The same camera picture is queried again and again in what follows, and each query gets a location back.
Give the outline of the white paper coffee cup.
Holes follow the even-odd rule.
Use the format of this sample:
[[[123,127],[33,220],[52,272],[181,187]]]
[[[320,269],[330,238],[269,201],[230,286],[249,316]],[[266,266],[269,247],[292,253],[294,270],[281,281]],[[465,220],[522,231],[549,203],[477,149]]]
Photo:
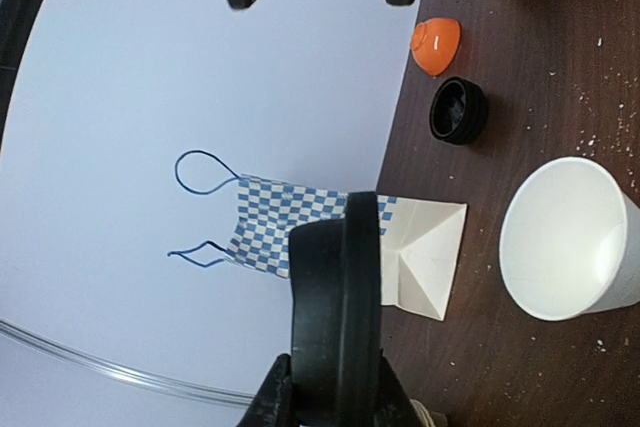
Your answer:
[[[544,321],[639,301],[639,207],[600,164],[562,157],[534,171],[506,211],[499,265],[514,302]]]

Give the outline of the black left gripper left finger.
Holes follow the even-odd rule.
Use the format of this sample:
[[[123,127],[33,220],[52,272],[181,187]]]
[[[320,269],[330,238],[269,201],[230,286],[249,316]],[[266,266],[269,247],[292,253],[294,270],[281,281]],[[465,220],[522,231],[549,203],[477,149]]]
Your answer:
[[[239,422],[239,427],[298,427],[291,356],[280,354]]]

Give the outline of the black plastic cup lid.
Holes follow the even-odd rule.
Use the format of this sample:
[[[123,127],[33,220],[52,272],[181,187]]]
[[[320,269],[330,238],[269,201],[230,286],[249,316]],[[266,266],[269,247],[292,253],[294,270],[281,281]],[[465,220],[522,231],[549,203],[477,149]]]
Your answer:
[[[378,390],[381,260],[377,196],[289,234],[291,374],[304,426],[369,426]]]

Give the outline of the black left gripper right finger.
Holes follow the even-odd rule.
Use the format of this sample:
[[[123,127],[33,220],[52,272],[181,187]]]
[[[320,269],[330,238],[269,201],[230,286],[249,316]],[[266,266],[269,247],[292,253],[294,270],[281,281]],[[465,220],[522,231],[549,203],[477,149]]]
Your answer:
[[[373,414],[374,427],[429,426],[430,418],[405,393],[383,354],[380,354],[378,390]]]

